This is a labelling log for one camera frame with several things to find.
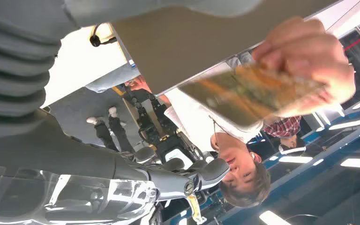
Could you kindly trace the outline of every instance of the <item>earphone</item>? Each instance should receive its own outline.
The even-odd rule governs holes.
[[[114,43],[117,41],[116,37],[112,37],[110,38],[108,41],[105,41],[103,43],[100,42],[100,38],[96,35],[96,31],[97,28],[100,26],[101,24],[96,25],[96,27],[94,28],[93,31],[93,35],[90,37],[89,41],[90,43],[94,46],[94,47],[99,47],[100,45],[106,45],[106,44],[110,44],[110,43]]]

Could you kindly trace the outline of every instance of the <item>gray floor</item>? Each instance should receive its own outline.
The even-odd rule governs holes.
[[[103,116],[107,122],[108,108],[111,106],[117,107],[118,117],[126,122],[124,129],[132,146],[136,150],[140,149],[142,146],[140,145],[141,138],[137,133],[138,128],[122,98],[112,89],[95,93],[87,88],[81,88],[50,105],[51,114],[56,117],[66,134],[77,137],[84,143],[100,146],[103,146],[103,143],[96,137],[93,125],[86,123],[86,119],[91,116]],[[113,139],[119,148],[118,141],[115,137]]]

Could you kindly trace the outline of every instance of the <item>card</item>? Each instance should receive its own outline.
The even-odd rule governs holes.
[[[247,127],[324,86],[285,72],[247,64],[191,80],[179,89],[229,121]]]

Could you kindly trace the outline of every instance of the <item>leg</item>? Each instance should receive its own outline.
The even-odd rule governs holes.
[[[110,125],[110,129],[114,132],[115,136],[117,136],[118,138],[120,149],[122,151],[135,152],[135,150],[129,143],[125,129],[120,124],[120,119],[118,117],[113,117],[112,115],[113,114],[111,113],[108,116],[108,120],[109,120],[108,123]]]
[[[97,123],[94,128],[96,130],[96,136],[100,138],[100,140],[104,143],[105,147],[114,151],[118,151],[117,147],[113,142],[113,139],[111,138],[110,131],[108,130],[104,122]]]

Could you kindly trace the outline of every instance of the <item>red plaid shirt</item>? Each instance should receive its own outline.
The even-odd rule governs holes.
[[[273,137],[291,137],[300,131],[301,116],[281,118],[270,126],[263,129],[264,132]]]

